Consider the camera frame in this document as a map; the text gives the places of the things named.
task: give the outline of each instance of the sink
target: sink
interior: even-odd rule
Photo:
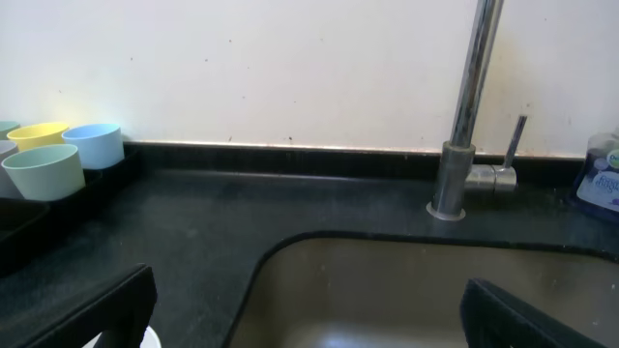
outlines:
[[[467,347],[458,311],[472,277],[619,347],[619,266],[611,262],[550,251],[336,238],[303,240],[264,262],[228,347]]]

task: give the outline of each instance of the bottle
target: bottle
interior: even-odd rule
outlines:
[[[589,138],[571,198],[585,212],[619,222],[619,127]]]

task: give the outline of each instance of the bottle label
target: bottle label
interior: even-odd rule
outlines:
[[[619,149],[609,152],[606,161],[611,167],[619,169]]]
[[[612,166],[610,156],[607,161]],[[584,179],[576,195],[589,203],[619,212],[619,173],[601,171],[593,180]]]

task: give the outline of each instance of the white wall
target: white wall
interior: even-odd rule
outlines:
[[[0,118],[133,140],[438,151],[476,0],[2,0]],[[619,1],[506,0],[474,143],[581,157],[619,124]]]

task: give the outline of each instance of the white plate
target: white plate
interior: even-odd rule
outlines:
[[[90,340],[90,342],[86,343],[84,348],[93,348],[95,343],[97,343],[97,339],[101,334],[97,334],[97,336]],[[157,334],[153,328],[148,327],[144,332],[144,339],[142,339],[142,343],[139,345],[139,348],[162,348],[162,343],[159,341]]]

